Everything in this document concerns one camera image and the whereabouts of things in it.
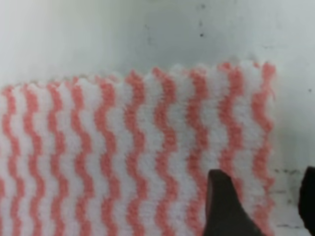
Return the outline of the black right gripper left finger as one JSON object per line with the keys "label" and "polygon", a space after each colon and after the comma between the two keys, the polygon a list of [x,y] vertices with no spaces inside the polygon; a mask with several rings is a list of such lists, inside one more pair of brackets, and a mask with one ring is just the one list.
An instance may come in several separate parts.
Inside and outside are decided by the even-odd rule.
{"label": "black right gripper left finger", "polygon": [[229,175],[210,170],[207,180],[205,236],[262,236],[244,211]]}

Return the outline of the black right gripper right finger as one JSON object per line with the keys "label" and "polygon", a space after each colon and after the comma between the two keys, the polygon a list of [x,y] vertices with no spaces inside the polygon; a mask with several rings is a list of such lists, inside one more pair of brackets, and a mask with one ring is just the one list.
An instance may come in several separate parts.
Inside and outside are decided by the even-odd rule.
{"label": "black right gripper right finger", "polygon": [[298,212],[305,228],[315,232],[315,168],[309,166],[299,190]]}

